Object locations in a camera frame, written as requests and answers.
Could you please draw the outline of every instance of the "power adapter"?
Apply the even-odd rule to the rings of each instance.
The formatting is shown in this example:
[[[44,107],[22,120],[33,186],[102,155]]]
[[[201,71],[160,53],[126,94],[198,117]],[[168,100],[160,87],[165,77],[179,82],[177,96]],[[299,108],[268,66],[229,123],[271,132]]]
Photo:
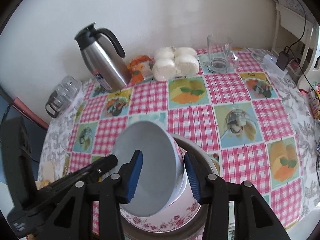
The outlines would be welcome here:
[[[284,70],[287,65],[289,64],[290,62],[290,56],[289,56],[289,53],[286,53],[284,50],[281,51],[279,53],[279,56],[278,56],[278,60],[277,60],[277,63],[276,65],[281,69],[281,70]]]

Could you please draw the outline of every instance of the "floral plate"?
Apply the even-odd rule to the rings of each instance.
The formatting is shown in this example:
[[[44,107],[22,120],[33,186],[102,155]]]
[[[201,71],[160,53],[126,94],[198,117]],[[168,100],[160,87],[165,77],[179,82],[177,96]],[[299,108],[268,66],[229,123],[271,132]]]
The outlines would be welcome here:
[[[199,211],[200,205],[193,198],[189,180],[182,195],[170,206],[157,214],[142,218],[129,214],[120,209],[122,216],[139,229],[154,233],[176,230],[187,224]]]

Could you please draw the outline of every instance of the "tablecloth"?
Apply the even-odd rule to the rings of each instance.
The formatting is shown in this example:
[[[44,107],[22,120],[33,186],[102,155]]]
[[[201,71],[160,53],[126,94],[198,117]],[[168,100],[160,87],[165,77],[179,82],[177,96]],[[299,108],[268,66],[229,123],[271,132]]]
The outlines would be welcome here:
[[[197,53],[200,60],[206,50]],[[127,125],[153,120],[202,147],[226,181],[252,181],[284,227],[301,220],[320,201],[315,122],[308,103],[289,75],[279,79],[263,73],[262,59],[269,51],[243,48],[237,53],[235,73],[212,74],[201,64],[195,77],[150,80],[112,94],[94,80],[85,82],[84,97],[49,125],[38,180],[44,162],[53,163],[59,179],[110,154]],[[224,135],[226,113],[235,109],[245,112],[248,125]]]

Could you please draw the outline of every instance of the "stacked plates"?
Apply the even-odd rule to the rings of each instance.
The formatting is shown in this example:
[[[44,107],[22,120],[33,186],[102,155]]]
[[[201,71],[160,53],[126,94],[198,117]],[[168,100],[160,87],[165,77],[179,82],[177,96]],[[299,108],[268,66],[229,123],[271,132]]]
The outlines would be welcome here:
[[[218,174],[210,157],[198,145],[182,136],[170,135],[180,148],[193,150],[209,171]],[[130,240],[187,240],[198,236],[204,228],[208,207],[200,206],[193,198],[186,174],[181,187],[183,189],[182,195],[174,203],[150,217],[133,216],[121,209],[124,234]]]

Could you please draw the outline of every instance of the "white bowl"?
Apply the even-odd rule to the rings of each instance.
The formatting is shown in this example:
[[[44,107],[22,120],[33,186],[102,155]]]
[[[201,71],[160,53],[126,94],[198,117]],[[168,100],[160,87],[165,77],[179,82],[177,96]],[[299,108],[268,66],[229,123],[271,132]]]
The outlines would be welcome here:
[[[183,181],[182,181],[181,188],[180,188],[178,194],[176,195],[176,198],[172,201],[171,204],[173,204],[178,198],[181,197],[182,193],[183,193],[184,190],[186,189],[187,183],[188,183],[188,175],[187,175],[187,171],[184,170],[184,175],[183,175]]]
[[[118,165],[111,173],[128,163],[135,150],[142,151],[142,169],[134,197],[121,208],[138,217],[149,217],[177,199],[183,183],[184,164],[167,131],[153,122],[140,121],[118,137],[112,152],[118,158]]]

